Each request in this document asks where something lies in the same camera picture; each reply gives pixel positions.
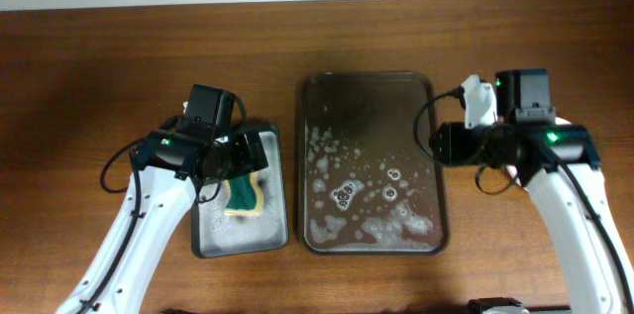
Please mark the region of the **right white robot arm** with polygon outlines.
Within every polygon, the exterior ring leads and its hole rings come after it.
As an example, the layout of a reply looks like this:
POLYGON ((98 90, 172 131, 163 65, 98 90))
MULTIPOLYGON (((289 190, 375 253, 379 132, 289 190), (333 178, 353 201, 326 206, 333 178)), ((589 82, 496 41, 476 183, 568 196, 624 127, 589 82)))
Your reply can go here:
POLYGON ((607 204, 602 162, 588 129, 559 123, 544 69, 473 74, 448 91, 465 111, 421 153, 443 167, 505 168, 548 230, 574 313, 630 313, 633 267, 607 204))

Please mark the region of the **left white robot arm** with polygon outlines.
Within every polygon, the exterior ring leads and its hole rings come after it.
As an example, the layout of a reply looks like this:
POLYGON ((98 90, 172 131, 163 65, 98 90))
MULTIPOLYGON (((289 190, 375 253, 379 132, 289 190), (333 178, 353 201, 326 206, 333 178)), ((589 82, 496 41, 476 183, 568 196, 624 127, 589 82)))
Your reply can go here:
POLYGON ((90 267, 60 313, 136 313, 182 217, 225 190, 228 215, 257 215, 257 173, 268 162, 261 137, 232 122, 244 103, 234 93, 195 84, 182 114, 124 146, 132 168, 125 199, 90 267), (216 193, 203 196, 206 185, 216 193))

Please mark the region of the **pink stained plate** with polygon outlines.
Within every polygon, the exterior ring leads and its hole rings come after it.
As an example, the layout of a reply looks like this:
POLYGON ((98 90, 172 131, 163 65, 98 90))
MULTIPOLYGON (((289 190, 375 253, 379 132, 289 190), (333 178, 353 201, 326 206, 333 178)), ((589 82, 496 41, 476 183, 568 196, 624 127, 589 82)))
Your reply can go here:
MULTIPOLYGON (((564 119, 564 118, 557 117, 556 118, 556 124, 557 125, 570 125, 571 122, 566 120, 566 119, 564 119)), ((519 186, 520 188, 523 188, 523 185, 521 184, 521 181, 519 179, 516 167, 513 166, 513 165, 507 165, 505 167, 505 170, 506 170, 507 174, 509 175, 509 177, 511 178, 511 180, 514 182, 514 184, 519 186)))

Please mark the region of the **green and yellow sponge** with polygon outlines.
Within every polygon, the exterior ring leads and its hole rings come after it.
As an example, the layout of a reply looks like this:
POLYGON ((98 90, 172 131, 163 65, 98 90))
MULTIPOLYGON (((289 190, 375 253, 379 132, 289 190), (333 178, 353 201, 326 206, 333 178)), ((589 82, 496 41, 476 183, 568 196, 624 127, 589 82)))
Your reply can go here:
POLYGON ((257 216, 264 209, 264 196, 258 182, 258 173, 252 172, 226 180, 228 201, 225 213, 239 216, 257 216))

